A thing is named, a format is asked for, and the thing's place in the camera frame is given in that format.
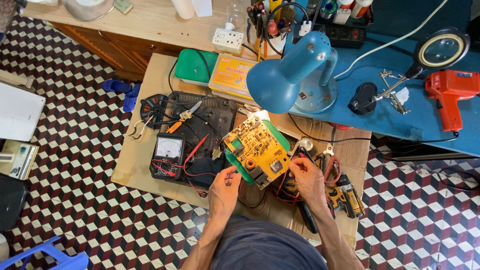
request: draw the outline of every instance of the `green plastic tray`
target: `green plastic tray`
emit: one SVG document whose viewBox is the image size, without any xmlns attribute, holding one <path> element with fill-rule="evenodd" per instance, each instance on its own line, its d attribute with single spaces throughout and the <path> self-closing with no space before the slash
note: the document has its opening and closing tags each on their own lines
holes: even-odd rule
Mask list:
<svg viewBox="0 0 480 270">
<path fill-rule="evenodd" d="M 210 73 L 213 73 L 218 55 L 208 51 L 200 51 L 200 53 L 205 57 Z M 193 49 L 184 49 L 180 52 L 177 67 L 175 68 L 175 77 L 203 83 L 210 81 L 204 60 Z"/>
<path fill-rule="evenodd" d="M 290 143 L 288 143 L 287 139 L 283 137 L 283 135 L 278 131 L 278 129 L 273 126 L 273 124 L 268 121 L 268 120 L 262 120 L 265 124 L 265 126 L 268 128 L 268 130 L 272 133 L 272 135 L 275 137 L 275 139 L 280 143 L 280 145 L 285 149 L 285 151 L 290 150 Z M 254 180 L 250 176 L 250 174 L 247 172 L 247 170 L 242 166 L 240 161 L 235 157 L 233 154 L 226 153 L 225 157 L 227 157 L 227 160 L 232 163 L 232 165 L 237 166 L 237 171 L 242 175 L 243 179 L 245 182 L 248 184 L 253 184 Z"/>
</svg>

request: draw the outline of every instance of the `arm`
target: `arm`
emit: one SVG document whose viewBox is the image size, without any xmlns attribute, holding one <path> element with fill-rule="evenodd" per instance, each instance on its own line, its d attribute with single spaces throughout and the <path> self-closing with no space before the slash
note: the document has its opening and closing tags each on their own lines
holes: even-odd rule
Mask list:
<svg viewBox="0 0 480 270">
<path fill-rule="evenodd" d="M 208 192 L 207 224 L 198 243 L 182 266 L 184 270 L 208 269 L 223 230 L 235 208 L 241 175 L 232 166 L 218 173 Z"/>
<path fill-rule="evenodd" d="M 288 167 L 317 224 L 328 269 L 364 269 L 330 214 L 322 171 L 310 160 L 302 158 L 291 161 Z"/>
</svg>

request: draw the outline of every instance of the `magnifying glass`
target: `magnifying glass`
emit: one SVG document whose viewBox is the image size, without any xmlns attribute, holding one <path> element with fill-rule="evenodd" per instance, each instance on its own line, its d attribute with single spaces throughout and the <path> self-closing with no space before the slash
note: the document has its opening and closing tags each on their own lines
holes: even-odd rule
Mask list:
<svg viewBox="0 0 480 270">
<path fill-rule="evenodd" d="M 413 65 L 398 82 L 377 95 L 379 100 L 400 83 L 426 70 L 445 69 L 462 59 L 470 48 L 470 37 L 454 27 L 447 27 L 420 40 L 413 52 Z"/>
</svg>

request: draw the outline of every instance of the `blue table surface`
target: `blue table surface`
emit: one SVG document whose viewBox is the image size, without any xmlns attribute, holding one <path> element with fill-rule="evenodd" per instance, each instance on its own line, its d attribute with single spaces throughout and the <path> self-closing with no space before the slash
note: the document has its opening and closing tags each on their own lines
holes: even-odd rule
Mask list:
<svg viewBox="0 0 480 270">
<path fill-rule="evenodd" d="M 286 52 L 294 46 L 291 43 L 291 36 L 289 35 L 287 38 Z M 389 42 L 394 39 L 393 37 L 376 34 L 367 34 L 367 37 L 383 42 Z M 413 52 L 415 45 L 416 41 L 413 40 L 401 40 L 395 43 L 395 46 L 411 52 Z M 336 48 L 338 51 L 338 62 L 333 75 L 345 71 L 357 57 L 378 46 L 371 42 L 365 42 L 360 49 Z M 453 137 L 452 132 L 442 131 L 440 115 L 435 108 L 434 99 L 427 96 L 424 80 L 408 80 L 397 87 L 396 91 L 401 90 L 403 87 L 407 87 L 409 90 L 409 98 L 404 105 L 406 109 L 411 110 L 407 114 L 397 112 L 393 105 L 390 104 L 388 98 L 377 101 L 375 110 L 363 116 L 354 114 L 347 107 L 359 85 L 364 82 L 373 82 L 377 85 L 380 93 L 381 89 L 385 89 L 385 84 L 378 76 L 380 71 L 386 69 L 387 71 L 391 70 L 394 75 L 404 74 L 412 63 L 413 60 L 410 56 L 390 48 L 383 48 L 362 58 L 349 72 L 337 78 L 338 97 L 329 109 L 318 114 L 305 114 L 293 108 L 290 112 L 401 139 L 409 139 L 407 130 L 411 127 L 423 129 L 422 140 L 438 140 Z M 469 51 L 461 61 L 449 69 L 479 72 L 480 53 Z M 395 83 L 396 80 L 395 78 L 387 78 L 389 85 Z M 459 131 L 460 136 L 458 139 L 449 142 L 428 143 L 428 145 L 480 157 L 480 143 L 476 139 L 480 135 L 480 121 L 478 119 L 480 97 L 475 96 L 468 100 L 461 100 L 458 102 L 458 107 L 463 122 L 463 129 Z"/>
</svg>

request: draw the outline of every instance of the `yellow circuit board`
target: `yellow circuit board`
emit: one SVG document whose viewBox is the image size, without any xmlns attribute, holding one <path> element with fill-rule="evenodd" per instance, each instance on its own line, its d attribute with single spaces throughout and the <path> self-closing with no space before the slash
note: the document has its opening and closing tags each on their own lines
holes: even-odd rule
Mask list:
<svg viewBox="0 0 480 270">
<path fill-rule="evenodd" d="M 258 117 L 247 119 L 224 138 L 260 189 L 288 169 L 287 152 Z"/>
</svg>

